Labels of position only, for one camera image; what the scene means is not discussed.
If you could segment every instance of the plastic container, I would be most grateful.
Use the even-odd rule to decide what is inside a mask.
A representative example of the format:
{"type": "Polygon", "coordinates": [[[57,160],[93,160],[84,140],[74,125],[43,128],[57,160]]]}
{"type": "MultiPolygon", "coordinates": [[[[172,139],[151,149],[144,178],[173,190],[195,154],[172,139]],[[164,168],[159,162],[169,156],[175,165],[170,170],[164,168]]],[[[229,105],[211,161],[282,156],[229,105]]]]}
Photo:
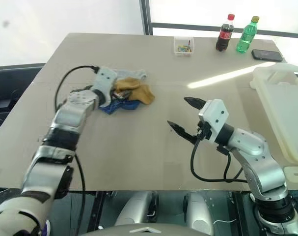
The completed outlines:
{"type": "Polygon", "coordinates": [[[298,166],[286,166],[283,170],[289,182],[298,183],[298,166]]]}
{"type": "Polygon", "coordinates": [[[193,37],[174,37],[174,53],[177,56],[190,56],[194,52],[193,37]]]}
{"type": "Polygon", "coordinates": [[[257,67],[252,88],[256,88],[284,157],[298,164],[298,67],[278,63],[257,67]]]}

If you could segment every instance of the blue cloth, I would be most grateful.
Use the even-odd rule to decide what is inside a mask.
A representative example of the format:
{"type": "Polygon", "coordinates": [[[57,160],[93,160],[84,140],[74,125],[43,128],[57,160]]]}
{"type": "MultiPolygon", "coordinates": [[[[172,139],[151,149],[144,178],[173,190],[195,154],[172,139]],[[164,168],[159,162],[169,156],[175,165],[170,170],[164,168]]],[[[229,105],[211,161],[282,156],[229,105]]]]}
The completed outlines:
{"type": "Polygon", "coordinates": [[[51,223],[49,220],[46,220],[44,229],[42,230],[42,236],[50,236],[51,235],[51,223]]]}
{"type": "Polygon", "coordinates": [[[100,107],[100,110],[110,115],[120,107],[125,110],[135,110],[139,104],[140,101],[114,100],[107,107],[100,107]]]}

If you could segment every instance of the black wire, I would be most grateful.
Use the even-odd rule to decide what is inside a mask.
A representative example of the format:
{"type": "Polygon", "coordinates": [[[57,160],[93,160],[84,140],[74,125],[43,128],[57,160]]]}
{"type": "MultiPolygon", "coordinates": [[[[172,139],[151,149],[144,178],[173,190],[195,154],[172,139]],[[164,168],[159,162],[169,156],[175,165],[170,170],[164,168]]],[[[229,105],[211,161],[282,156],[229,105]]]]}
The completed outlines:
{"type": "MultiPolygon", "coordinates": [[[[231,155],[229,153],[227,153],[227,164],[226,164],[226,167],[225,167],[225,170],[224,170],[224,174],[223,174],[223,178],[226,178],[226,175],[227,175],[227,172],[228,172],[228,169],[231,165],[231,155]]],[[[243,169],[240,168],[240,170],[237,172],[237,174],[233,177],[233,179],[237,179],[241,173],[242,173],[243,169]]]]}
{"type": "Polygon", "coordinates": [[[57,90],[55,92],[55,96],[54,96],[54,108],[55,108],[55,112],[57,112],[57,96],[58,96],[58,93],[59,93],[59,90],[60,90],[60,87],[62,86],[62,84],[64,83],[65,79],[67,78],[67,76],[75,71],[75,70],[78,70],[78,69],[81,69],[81,68],[91,68],[94,70],[94,72],[97,73],[97,71],[99,70],[99,67],[97,66],[93,66],[93,65],[81,65],[81,66],[77,66],[75,68],[72,68],[70,71],[68,71],[61,79],[61,81],[59,82],[59,85],[57,87],[57,90]]]}
{"type": "Polygon", "coordinates": [[[242,172],[243,172],[243,169],[240,168],[239,171],[237,172],[237,174],[234,176],[234,178],[238,178],[242,172]]]}
{"type": "Polygon", "coordinates": [[[225,167],[225,170],[224,170],[223,178],[226,178],[227,172],[228,172],[228,169],[229,169],[230,165],[231,165],[231,155],[229,153],[227,153],[227,164],[226,164],[226,167],[225,167]]]}
{"type": "Polygon", "coordinates": [[[83,175],[83,169],[79,160],[79,157],[77,154],[75,154],[75,160],[77,162],[79,172],[80,172],[80,177],[81,177],[81,184],[82,184],[82,201],[81,201],[81,208],[80,208],[80,213],[79,213],[79,218],[78,218],[78,225],[76,228],[76,236],[79,235],[79,229],[81,226],[82,222],[82,217],[83,217],[83,212],[84,212],[84,207],[85,207],[85,180],[84,180],[84,175],[83,175]]]}
{"type": "Polygon", "coordinates": [[[203,178],[203,177],[200,177],[195,171],[194,171],[194,167],[193,167],[193,161],[194,161],[194,156],[195,156],[195,153],[196,153],[196,150],[199,146],[199,143],[200,143],[200,139],[197,139],[194,147],[193,147],[193,150],[192,150],[192,153],[191,153],[191,158],[190,158],[190,171],[192,173],[193,176],[195,176],[198,180],[201,180],[201,181],[205,181],[205,182],[227,182],[227,181],[230,181],[230,182],[242,182],[242,183],[247,183],[246,180],[244,179],[233,179],[233,178],[214,178],[214,179],[208,179],[208,178],[203,178]]]}
{"type": "MultiPolygon", "coordinates": [[[[62,84],[64,83],[65,79],[67,78],[67,76],[71,72],[73,72],[75,70],[78,70],[78,69],[81,69],[81,68],[91,68],[91,69],[94,70],[95,73],[97,73],[98,70],[100,69],[99,67],[93,66],[93,65],[81,65],[81,66],[77,66],[77,67],[72,68],[71,70],[69,70],[62,77],[61,81],[58,84],[57,90],[55,92],[55,96],[54,96],[54,109],[55,109],[55,113],[58,110],[58,107],[57,107],[57,96],[58,96],[60,87],[62,86],[62,84]]],[[[82,202],[81,202],[81,208],[80,208],[80,213],[79,213],[79,218],[78,218],[78,225],[77,225],[76,234],[75,234],[77,236],[79,234],[79,230],[80,230],[80,226],[81,226],[81,222],[82,222],[82,218],[83,218],[83,213],[84,213],[84,207],[85,207],[85,180],[84,180],[84,174],[83,174],[83,169],[82,169],[82,166],[81,166],[81,162],[80,162],[79,157],[78,157],[78,155],[76,153],[75,153],[75,160],[76,160],[77,165],[78,165],[78,169],[79,169],[79,173],[80,173],[80,177],[81,177],[81,184],[82,184],[82,202]]]]}

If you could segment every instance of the cloth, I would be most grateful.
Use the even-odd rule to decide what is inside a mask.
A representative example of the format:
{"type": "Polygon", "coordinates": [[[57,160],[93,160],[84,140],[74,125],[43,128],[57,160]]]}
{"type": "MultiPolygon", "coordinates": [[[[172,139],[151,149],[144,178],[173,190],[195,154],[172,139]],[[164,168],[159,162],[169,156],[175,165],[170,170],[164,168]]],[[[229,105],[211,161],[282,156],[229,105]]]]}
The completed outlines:
{"type": "Polygon", "coordinates": [[[138,100],[142,102],[145,105],[150,105],[155,96],[150,91],[150,88],[148,85],[140,85],[138,88],[132,90],[131,95],[128,97],[129,101],[138,100]]]}
{"type": "Polygon", "coordinates": [[[140,101],[145,105],[149,105],[154,100],[154,95],[149,89],[148,85],[140,83],[139,79],[128,77],[124,80],[116,82],[116,92],[120,93],[123,90],[131,90],[131,95],[128,97],[129,101],[140,101]]]}
{"type": "Polygon", "coordinates": [[[44,229],[42,230],[42,236],[50,236],[51,235],[51,222],[46,220],[44,229]]]}
{"type": "Polygon", "coordinates": [[[122,90],[136,89],[140,87],[140,80],[132,77],[128,77],[124,80],[118,80],[116,82],[116,92],[120,93],[122,90]]]}
{"type": "Polygon", "coordinates": [[[144,80],[147,78],[145,70],[114,70],[117,73],[117,80],[124,80],[128,77],[132,77],[139,80],[144,80]]]}
{"type": "Polygon", "coordinates": [[[125,110],[135,110],[139,104],[140,101],[114,100],[107,107],[100,107],[99,109],[111,115],[119,108],[125,110]]]}

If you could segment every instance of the red bottle cap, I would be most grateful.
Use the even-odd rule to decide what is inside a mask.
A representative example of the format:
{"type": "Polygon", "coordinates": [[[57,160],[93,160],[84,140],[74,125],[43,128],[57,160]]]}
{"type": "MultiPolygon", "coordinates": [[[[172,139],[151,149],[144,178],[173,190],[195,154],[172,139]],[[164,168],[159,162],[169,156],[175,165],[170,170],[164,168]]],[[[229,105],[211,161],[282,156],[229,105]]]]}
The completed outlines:
{"type": "Polygon", "coordinates": [[[235,18],[234,14],[228,14],[228,17],[227,17],[228,20],[232,21],[234,18],[235,18]]]}

